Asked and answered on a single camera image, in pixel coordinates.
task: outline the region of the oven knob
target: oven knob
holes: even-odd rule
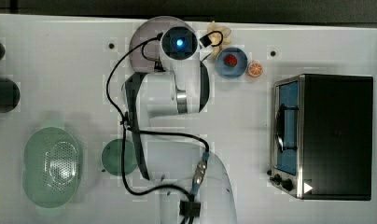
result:
[[[282,188],[284,188],[287,191],[293,190],[293,183],[291,182],[289,178],[281,181],[281,185],[282,185]]]
[[[280,175],[275,175],[274,177],[270,177],[270,180],[273,181],[276,185],[279,185],[281,183],[281,176]]]

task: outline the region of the oven window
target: oven window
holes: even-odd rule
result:
[[[282,150],[277,150],[278,170],[296,175],[297,167],[297,117],[299,106],[299,83],[297,81],[279,86],[279,107],[285,106],[283,114],[285,129]]]

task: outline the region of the blue bowl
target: blue bowl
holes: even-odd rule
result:
[[[237,58],[237,65],[235,67],[229,67],[224,64],[226,57],[232,54]],[[216,70],[219,75],[225,78],[240,77],[247,69],[247,57],[246,54],[237,48],[226,48],[220,51],[216,58]]]

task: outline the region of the toaster oven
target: toaster oven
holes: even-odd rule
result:
[[[304,74],[276,82],[272,184],[304,200],[370,200],[372,100],[372,77]]]

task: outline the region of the orange slice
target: orange slice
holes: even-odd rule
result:
[[[262,66],[258,62],[250,63],[249,67],[247,68],[248,75],[251,77],[258,77],[261,75],[262,71]]]

